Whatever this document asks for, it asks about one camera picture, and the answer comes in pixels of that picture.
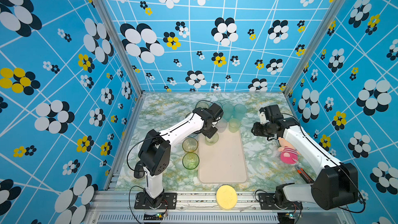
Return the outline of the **small clear glass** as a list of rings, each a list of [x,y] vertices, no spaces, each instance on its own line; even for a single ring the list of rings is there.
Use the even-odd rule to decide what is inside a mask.
[[[222,118],[221,120],[218,121],[216,124],[216,128],[218,129],[219,133],[223,133],[228,127],[228,122]]]

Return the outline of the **tall teal glass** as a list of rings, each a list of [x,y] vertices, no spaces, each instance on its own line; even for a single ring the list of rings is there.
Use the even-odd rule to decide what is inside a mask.
[[[234,105],[230,103],[225,103],[222,106],[222,110],[223,110],[222,118],[225,119],[227,122],[229,122],[234,112]]]

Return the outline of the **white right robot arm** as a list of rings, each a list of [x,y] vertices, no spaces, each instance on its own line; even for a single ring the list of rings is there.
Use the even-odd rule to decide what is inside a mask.
[[[359,197],[358,171],[323,150],[294,118],[261,124],[251,130],[255,136],[285,139],[304,157],[316,173],[311,184],[284,184],[276,187],[275,203],[284,208],[291,202],[316,203],[324,210],[355,203]]]

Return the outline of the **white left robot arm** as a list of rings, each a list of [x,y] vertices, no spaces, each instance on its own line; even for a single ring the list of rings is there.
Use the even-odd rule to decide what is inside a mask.
[[[148,131],[138,151],[139,161],[133,169],[136,178],[146,177],[144,194],[147,199],[163,199],[163,172],[170,163],[172,148],[193,133],[213,137],[217,132],[216,123],[222,116],[222,108],[212,104],[208,108],[195,108],[185,119],[170,128]]]

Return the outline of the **pale pink rectangular tray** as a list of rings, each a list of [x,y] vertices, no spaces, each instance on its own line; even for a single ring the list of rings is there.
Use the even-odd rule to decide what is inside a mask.
[[[212,145],[199,135],[199,181],[204,184],[241,184],[248,180],[240,132],[226,129]]]

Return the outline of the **grey-blue glass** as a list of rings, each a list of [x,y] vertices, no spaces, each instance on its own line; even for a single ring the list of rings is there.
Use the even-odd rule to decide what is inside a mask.
[[[188,135],[187,137],[188,138],[194,138],[194,137],[196,137],[198,134],[197,133],[191,133],[190,135]]]

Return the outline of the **tall amber glass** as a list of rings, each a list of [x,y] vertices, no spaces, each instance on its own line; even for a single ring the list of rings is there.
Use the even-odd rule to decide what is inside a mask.
[[[197,102],[195,108],[199,108],[199,107],[203,108],[203,109],[209,108],[209,104],[206,101],[199,101],[199,102]]]

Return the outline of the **pink plush doll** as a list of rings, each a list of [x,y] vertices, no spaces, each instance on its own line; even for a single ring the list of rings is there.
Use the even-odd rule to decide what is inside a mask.
[[[300,152],[284,138],[278,138],[280,147],[277,149],[280,152],[280,159],[286,164],[297,164]]]

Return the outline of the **green glass left column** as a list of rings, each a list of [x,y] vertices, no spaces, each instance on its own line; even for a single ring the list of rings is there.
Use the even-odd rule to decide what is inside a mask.
[[[182,164],[187,170],[194,170],[199,166],[200,158],[194,152],[188,152],[184,155],[182,159]]]

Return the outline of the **tall green-teal glass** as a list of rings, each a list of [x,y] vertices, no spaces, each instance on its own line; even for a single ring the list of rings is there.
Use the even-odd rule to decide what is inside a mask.
[[[233,110],[233,118],[242,121],[242,119],[246,116],[247,108],[243,104],[237,104],[234,106]]]

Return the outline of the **red black utility knife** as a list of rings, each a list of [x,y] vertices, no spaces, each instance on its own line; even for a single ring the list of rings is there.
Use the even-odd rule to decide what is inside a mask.
[[[300,177],[307,183],[307,184],[313,184],[315,181],[304,171],[303,168],[299,166],[295,166],[296,171],[300,175]]]

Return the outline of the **yellow round sponge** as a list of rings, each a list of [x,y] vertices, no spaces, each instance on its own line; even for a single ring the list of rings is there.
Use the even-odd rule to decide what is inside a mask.
[[[216,202],[223,210],[231,210],[237,204],[237,193],[229,185],[221,186],[216,192]]]

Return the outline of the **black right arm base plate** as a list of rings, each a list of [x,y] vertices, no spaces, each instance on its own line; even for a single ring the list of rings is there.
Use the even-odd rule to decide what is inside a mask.
[[[302,203],[300,202],[289,202],[283,204],[282,206],[278,206],[275,203],[274,194],[266,194],[264,192],[257,193],[255,199],[260,204],[261,210],[287,210],[287,211],[299,211],[303,208]]]

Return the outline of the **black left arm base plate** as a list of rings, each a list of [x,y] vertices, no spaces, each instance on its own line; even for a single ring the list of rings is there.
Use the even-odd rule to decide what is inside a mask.
[[[139,192],[136,195],[134,209],[176,209],[177,193],[164,192],[155,199],[146,192]]]

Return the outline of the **aluminium front rail frame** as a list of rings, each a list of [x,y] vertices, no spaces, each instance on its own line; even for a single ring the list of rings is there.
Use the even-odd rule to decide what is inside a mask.
[[[137,191],[100,191],[88,210],[85,224],[353,224],[341,209],[324,211],[302,203],[286,209],[266,205],[253,192],[237,193],[237,203],[222,209],[214,191],[180,191],[169,207],[135,209]]]

